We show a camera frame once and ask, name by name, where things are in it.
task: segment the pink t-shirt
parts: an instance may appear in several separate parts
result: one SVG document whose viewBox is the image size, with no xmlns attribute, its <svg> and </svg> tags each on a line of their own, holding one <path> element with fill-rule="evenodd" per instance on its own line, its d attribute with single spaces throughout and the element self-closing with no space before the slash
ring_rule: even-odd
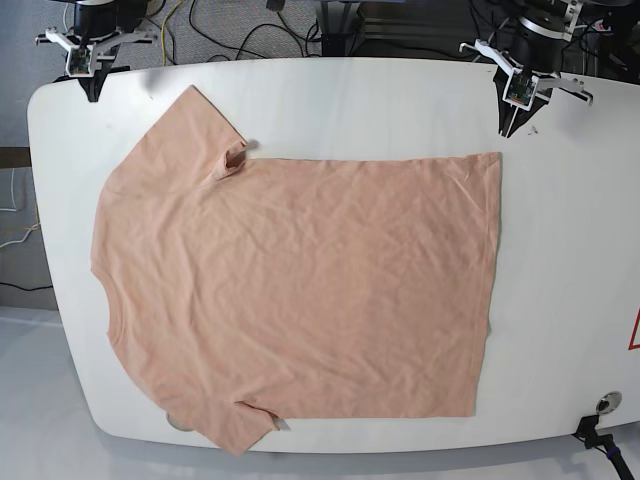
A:
<svg viewBox="0 0 640 480">
<path fill-rule="evenodd" d="M 275 417 L 471 415 L 499 154 L 258 160 L 244 147 L 190 87 L 104 186 L 92 270 L 136 385 L 236 454 Z"/>
</svg>

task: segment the floor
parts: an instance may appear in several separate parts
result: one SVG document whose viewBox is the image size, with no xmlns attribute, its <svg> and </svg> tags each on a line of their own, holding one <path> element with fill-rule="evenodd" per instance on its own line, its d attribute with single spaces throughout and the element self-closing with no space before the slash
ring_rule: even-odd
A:
<svg viewBox="0 0 640 480">
<path fill-rule="evenodd" d="M 598 480 L 606 458 L 571 437 L 378 455 L 247 453 L 111 437 L 95 426 L 57 312 L 0 307 L 0 478 L 11 480 Z M 612 429 L 640 472 L 640 426 Z"/>
</svg>

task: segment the red sign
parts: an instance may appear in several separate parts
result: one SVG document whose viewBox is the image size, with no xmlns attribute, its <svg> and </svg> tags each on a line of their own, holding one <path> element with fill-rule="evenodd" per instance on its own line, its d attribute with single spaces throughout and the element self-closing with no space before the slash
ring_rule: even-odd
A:
<svg viewBox="0 0 640 480">
<path fill-rule="evenodd" d="M 631 334 L 631 341 L 629 342 L 629 350 L 640 348 L 640 338 L 636 340 L 638 334 L 638 324 L 640 323 L 640 310 L 638 310 L 638 316 L 636 317 L 636 324 L 633 327 L 633 333 Z"/>
</svg>

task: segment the white table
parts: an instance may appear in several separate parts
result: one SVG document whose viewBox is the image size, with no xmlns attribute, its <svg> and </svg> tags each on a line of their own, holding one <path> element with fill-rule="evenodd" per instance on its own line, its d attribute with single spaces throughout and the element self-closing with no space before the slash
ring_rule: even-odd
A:
<svg viewBox="0 0 640 480">
<path fill-rule="evenodd" d="M 75 82 L 29 105 L 42 229 L 64 329 L 89 408 L 106 432 L 213 446 L 173 429 L 128 379 L 89 271 L 98 195 L 175 98 L 194 84 L 254 157 L 406 159 L 501 151 L 502 233 L 491 332 L 470 418 L 288 420 L 255 450 L 389 452 L 571 433 L 611 390 L 602 425 L 640 420 L 640 88 L 587 79 L 587 107 L 557 92 L 507 140 L 486 65 L 418 60 L 244 61 L 111 76 L 89 104 Z"/>
</svg>

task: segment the warning label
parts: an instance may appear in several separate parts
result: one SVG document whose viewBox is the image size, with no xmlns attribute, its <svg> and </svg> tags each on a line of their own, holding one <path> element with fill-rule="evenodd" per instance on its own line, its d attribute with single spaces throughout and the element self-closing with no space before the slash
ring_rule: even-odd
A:
<svg viewBox="0 0 640 480">
<path fill-rule="evenodd" d="M 639 323 L 640 323 L 640 310 L 638 310 L 638 316 L 636 317 L 636 324 L 633 326 L 633 333 L 631 334 L 631 341 L 629 342 L 629 350 L 640 348 L 640 332 L 638 332 Z"/>
</svg>

